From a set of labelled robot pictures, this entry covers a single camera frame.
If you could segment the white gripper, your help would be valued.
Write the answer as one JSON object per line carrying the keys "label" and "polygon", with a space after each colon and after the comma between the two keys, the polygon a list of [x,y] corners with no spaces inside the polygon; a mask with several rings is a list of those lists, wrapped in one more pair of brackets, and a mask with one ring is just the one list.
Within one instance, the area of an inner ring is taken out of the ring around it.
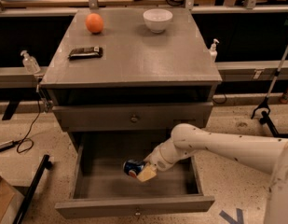
{"label": "white gripper", "polygon": [[144,162],[148,162],[149,164],[137,175],[137,179],[141,182],[154,178],[157,175],[157,171],[164,172],[172,168],[172,164],[164,159],[160,147],[155,147],[153,151],[144,158]]}

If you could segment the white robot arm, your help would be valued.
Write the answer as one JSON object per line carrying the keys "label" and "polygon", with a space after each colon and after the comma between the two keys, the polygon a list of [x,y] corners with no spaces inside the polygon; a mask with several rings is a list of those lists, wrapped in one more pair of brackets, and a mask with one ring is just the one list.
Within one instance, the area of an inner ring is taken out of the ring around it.
{"label": "white robot arm", "polygon": [[288,224],[288,138],[208,133],[190,124],[178,124],[171,137],[144,159],[137,178],[145,182],[198,149],[270,174],[264,224]]}

